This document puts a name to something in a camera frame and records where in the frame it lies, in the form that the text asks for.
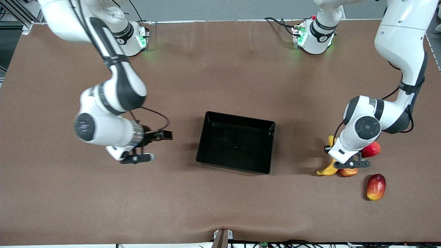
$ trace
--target table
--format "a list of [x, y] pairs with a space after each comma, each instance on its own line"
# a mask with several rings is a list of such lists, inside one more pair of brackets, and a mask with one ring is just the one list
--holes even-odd
[[[204, 242], [218, 228], [236, 240], [439, 241], [441, 76], [431, 54], [414, 131], [383, 133], [382, 153], [354, 177], [315, 176], [347, 102], [398, 85], [374, 48], [378, 24], [342, 21], [316, 56], [272, 23], [158, 24], [149, 51], [130, 60], [174, 140], [147, 146], [157, 160], [137, 165], [73, 132], [81, 92], [110, 77], [98, 53], [34, 25], [0, 90], [0, 245]], [[275, 121], [271, 174], [199, 165], [206, 111]], [[375, 173], [387, 180], [378, 202], [364, 197]]]

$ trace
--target black cable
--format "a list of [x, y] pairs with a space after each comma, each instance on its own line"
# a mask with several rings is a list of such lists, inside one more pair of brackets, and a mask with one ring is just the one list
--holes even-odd
[[296, 36], [296, 37], [300, 37], [299, 34], [294, 34], [294, 33], [292, 33], [292, 32], [288, 29], [288, 28], [294, 28], [294, 26], [292, 26], [292, 25], [287, 25], [287, 24], [285, 23], [285, 20], [283, 20], [283, 18], [280, 19], [280, 22], [279, 22], [277, 19], [273, 18], [273, 17], [267, 17], [267, 18], [265, 18], [265, 20], [272, 20], [272, 21], [276, 22], [277, 24], [284, 26], [285, 29], [286, 29], [286, 31], [287, 31], [290, 35], [293, 35], [293, 36]]
[[4, 15], [6, 15], [6, 9], [4, 9], [3, 7], [0, 6], [0, 20], [4, 17]]
[[395, 94], [395, 92], [397, 92], [399, 89], [400, 89], [400, 88], [397, 87], [394, 91], [392, 91], [392, 93], [390, 93], [389, 95], [383, 97], [382, 100], [385, 100], [385, 99], [389, 98], [390, 96], [392, 96], [393, 94]]
[[147, 111], [150, 111], [150, 112], [153, 112], [153, 113], [155, 113], [155, 114], [157, 114], [157, 115], [160, 115], [160, 116], [162, 116], [162, 117], [167, 121], [167, 123], [165, 124], [165, 126], [159, 128], [158, 130], [164, 130], [164, 129], [166, 129], [166, 128], [170, 125], [170, 119], [169, 119], [167, 116], [165, 116], [165, 115], [163, 115], [163, 114], [161, 114], [161, 113], [159, 113], [159, 112], [157, 112], [157, 111], [154, 111], [154, 110], [152, 110], [152, 109], [148, 109], [148, 108], [146, 108], [146, 107], [142, 107], [142, 106], [141, 106], [141, 109], [145, 109], [145, 110], [147, 110]]
[[335, 141], [337, 140], [337, 132], [338, 132], [338, 130], [340, 129], [341, 125], [343, 125], [343, 122], [341, 122], [340, 125], [338, 125], [337, 129], [335, 130], [335, 133], [334, 133], [334, 143], [335, 143]]
[[127, 13], [122, 7], [121, 5], [119, 5], [117, 2], [115, 2], [115, 0], [112, 0], [112, 2], [114, 4], [116, 4], [118, 6], [118, 8], [120, 8], [120, 10], [125, 14], [125, 15], [130, 15], [129, 13]]
[[114, 4], [116, 4], [119, 8], [121, 8], [121, 5], [119, 5], [117, 2], [115, 2], [115, 0], [112, 0], [112, 2], [113, 2]]
[[267, 17], [267, 18], [264, 18], [264, 19], [265, 19], [265, 20], [272, 20], [272, 21], [275, 21], [277, 24], [284, 26], [283, 23], [279, 22], [277, 19], [275, 19], [275, 18], [273, 18], [273, 17]]
[[285, 23], [285, 21], [283, 20], [283, 18], [280, 19], [280, 21], [282, 21], [283, 26], [285, 27], [286, 31], [287, 31], [290, 35], [300, 37], [300, 34], [292, 33], [292, 32], [288, 29], [288, 26], [286, 25], [286, 23]]
[[132, 3], [132, 0], [129, 0], [129, 2], [130, 2], [130, 4], [133, 6], [133, 8], [135, 9], [136, 14], [137, 14], [138, 17], [139, 17], [139, 21], [140, 21], [140, 22], [143, 22], [144, 20], [141, 18], [141, 16], [140, 16], [138, 10], [136, 9], [135, 5]]
[[392, 66], [394, 69], [397, 69], [397, 70], [399, 70], [399, 71], [401, 71], [401, 69], [400, 68], [398, 68], [398, 67], [396, 67], [395, 65], [393, 65], [390, 61], [387, 61], [389, 64], [390, 64], [390, 66]]
[[408, 133], [408, 132], [412, 131], [414, 126], [415, 126], [415, 124], [413, 122], [412, 114], [410, 113], [410, 106], [407, 106], [406, 111], [407, 111], [407, 113], [409, 115], [409, 119], [411, 120], [411, 128], [409, 130], [407, 130], [407, 131], [401, 131], [400, 133]]
[[133, 118], [134, 121], [139, 122], [139, 120], [136, 119], [136, 117], [135, 117], [135, 115], [133, 114], [132, 111], [129, 111], [129, 113], [130, 113], [130, 115], [132, 116], [132, 118]]
[[89, 29], [89, 27], [88, 27], [87, 24], [86, 24], [86, 19], [84, 18], [84, 13], [83, 13], [83, 11], [82, 11], [81, 1], [78, 1], [78, 8], [79, 8], [79, 12], [80, 12], [81, 18], [80, 18], [80, 16], [78, 15], [75, 6], [74, 6], [73, 3], [72, 3], [72, 0], [69, 0], [69, 3], [70, 3], [70, 5], [71, 5], [71, 7], [72, 7], [72, 10], [74, 11], [74, 14], [75, 14], [76, 18], [78, 19], [78, 22], [79, 22], [80, 25], [83, 27], [83, 30], [84, 30], [84, 32], [86, 33], [87, 37], [89, 37], [90, 42], [91, 42], [92, 45], [95, 47], [95, 49], [98, 51], [98, 53], [100, 54], [101, 58], [102, 58], [103, 60], [105, 60], [105, 59], [104, 59], [104, 55], [103, 55], [103, 54], [101, 53], [101, 51], [99, 50], [99, 48], [98, 48], [98, 44], [97, 44], [97, 43], [95, 42], [95, 40], [92, 38], [92, 34], [91, 34], [91, 32], [90, 32], [90, 29]]

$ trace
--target black box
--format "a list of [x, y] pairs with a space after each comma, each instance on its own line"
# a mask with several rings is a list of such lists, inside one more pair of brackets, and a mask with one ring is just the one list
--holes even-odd
[[276, 123], [208, 111], [196, 161], [203, 165], [269, 174]]

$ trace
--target banana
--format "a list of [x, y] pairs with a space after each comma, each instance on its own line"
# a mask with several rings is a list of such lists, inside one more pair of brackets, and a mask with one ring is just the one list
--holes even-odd
[[[329, 143], [330, 146], [333, 146], [333, 145], [334, 145], [334, 140], [335, 140], [335, 139], [334, 139], [334, 136], [333, 136], [333, 135], [329, 135], [329, 136], [328, 136], [328, 143]], [[335, 173], [337, 173], [338, 169], [334, 168], [334, 163], [335, 163], [336, 161], [337, 161], [337, 160], [335, 160], [335, 159], [333, 158], [331, 164], [328, 165], [328, 167], [326, 167], [324, 170], [317, 171], [317, 175], [319, 175], [319, 176], [332, 176], [332, 175], [334, 175]]]
[[334, 145], [334, 140], [335, 140], [335, 138], [333, 135], [328, 135], [328, 143], [330, 146]]

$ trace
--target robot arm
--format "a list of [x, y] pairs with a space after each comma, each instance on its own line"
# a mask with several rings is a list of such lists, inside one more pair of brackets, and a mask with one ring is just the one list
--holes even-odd
[[[148, 127], [121, 116], [122, 113], [143, 105], [147, 89], [106, 23], [89, 8], [83, 8], [82, 3], [77, 0], [44, 3], [45, 1], [41, 0], [40, 3], [49, 15], [53, 15], [55, 10], [63, 11], [67, 15], [66, 19], [74, 22], [70, 24], [75, 28], [74, 32], [56, 34], [70, 41], [90, 41], [112, 73], [110, 79], [81, 94], [81, 108], [74, 124], [75, 133], [80, 140], [106, 146], [114, 159], [122, 161], [135, 147], [143, 147], [157, 139], [153, 135], [155, 132]], [[53, 31], [57, 28], [58, 24], [51, 27]], [[148, 156], [144, 161], [153, 159], [153, 156]]]
[[363, 0], [314, 0], [318, 6], [316, 18], [300, 24], [295, 31], [300, 37], [295, 43], [311, 54], [324, 52], [334, 38], [334, 31], [343, 17], [343, 4], [355, 4]]
[[388, 10], [375, 38], [375, 48], [402, 72], [396, 101], [357, 96], [343, 115], [345, 124], [329, 155], [345, 163], [375, 141], [381, 131], [394, 134], [412, 121], [416, 97], [424, 82], [427, 53], [423, 39], [437, 0], [388, 0]]
[[[79, 3], [89, 16], [104, 22], [117, 39], [124, 54], [133, 56], [147, 48], [148, 29], [136, 22], [129, 22], [116, 5], [127, 0], [71, 0], [77, 8]], [[92, 42], [75, 15], [69, 0], [38, 0], [51, 31], [70, 42]]]

